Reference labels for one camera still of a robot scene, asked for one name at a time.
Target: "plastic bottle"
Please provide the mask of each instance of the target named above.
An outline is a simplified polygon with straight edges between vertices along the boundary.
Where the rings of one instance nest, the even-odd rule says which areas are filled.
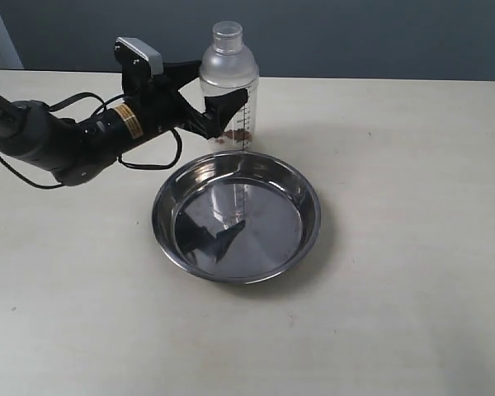
[[[249,99],[233,117],[225,132],[210,140],[213,151],[246,149],[255,134],[258,65],[243,43],[242,27],[222,21],[213,26],[213,44],[206,50],[200,67],[200,85],[204,96],[215,97],[246,88]]]

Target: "gray wall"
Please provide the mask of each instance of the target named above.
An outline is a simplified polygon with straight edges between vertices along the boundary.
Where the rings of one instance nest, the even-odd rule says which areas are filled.
[[[495,80],[495,0],[0,0],[26,68],[117,71],[118,35],[198,59],[242,23],[265,76]]]

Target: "black cable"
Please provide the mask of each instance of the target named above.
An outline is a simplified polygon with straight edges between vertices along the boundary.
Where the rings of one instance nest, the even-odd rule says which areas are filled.
[[[23,182],[29,184],[30,186],[32,186],[34,188],[39,188],[41,190],[54,190],[55,188],[64,187],[64,184],[62,184],[62,183],[53,184],[52,186],[44,186],[42,184],[37,184],[37,183],[31,181],[30,179],[28,179],[27,177],[25,177],[24,175],[22,175],[21,173],[19,173],[15,168],[13,168],[11,165],[9,165],[1,156],[0,156],[0,163],[4,167],[6,167],[7,170],[9,172],[11,172],[13,175],[15,175],[20,180],[22,180]]]
[[[111,97],[110,99],[108,99],[107,101],[104,101],[102,103],[102,105],[100,105],[93,113],[92,115],[90,115],[91,117],[95,116],[100,109],[104,108],[105,111],[106,111],[106,106],[110,105],[113,101],[117,101],[118,99],[122,99],[123,97],[125,97],[125,94],[124,93],[121,93],[120,95],[115,95],[114,97]]]
[[[48,106],[48,111],[50,113],[54,113],[56,111],[63,110],[65,107],[72,105],[76,101],[81,101],[82,99],[86,99],[88,97],[93,97],[94,99],[97,99],[100,103],[102,103],[101,108],[104,107],[106,110],[106,104],[99,95],[96,95],[95,93],[92,92],[80,92],[70,96],[67,99],[64,99],[63,101],[60,101],[59,103],[55,103],[52,106]]]
[[[117,161],[123,165],[124,167],[127,167],[128,169],[136,169],[140,171],[164,171],[166,169],[170,169],[176,163],[180,160],[180,157],[182,155],[182,137],[180,134],[178,134],[178,131],[175,129],[170,130],[172,133],[172,136],[174,136],[174,139],[176,140],[177,143],[177,149],[176,149],[176,155],[174,156],[174,159],[168,163],[167,165],[150,165],[150,164],[140,164],[140,163],[126,163],[123,161],[122,155],[119,155],[117,157]]]

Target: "metal bowl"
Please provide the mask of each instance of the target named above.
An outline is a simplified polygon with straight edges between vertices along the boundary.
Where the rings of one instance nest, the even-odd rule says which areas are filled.
[[[297,264],[314,245],[318,197],[297,170],[244,151],[198,158],[174,172],[153,207],[167,256],[201,278],[247,284]]]

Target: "gold label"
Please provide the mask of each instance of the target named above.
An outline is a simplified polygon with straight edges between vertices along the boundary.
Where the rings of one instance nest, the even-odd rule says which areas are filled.
[[[114,111],[121,117],[123,122],[125,122],[126,129],[129,130],[132,139],[136,140],[143,136],[143,130],[141,129],[141,124],[138,121],[138,117],[135,116],[134,112],[125,103],[121,103],[117,107],[114,107]]]

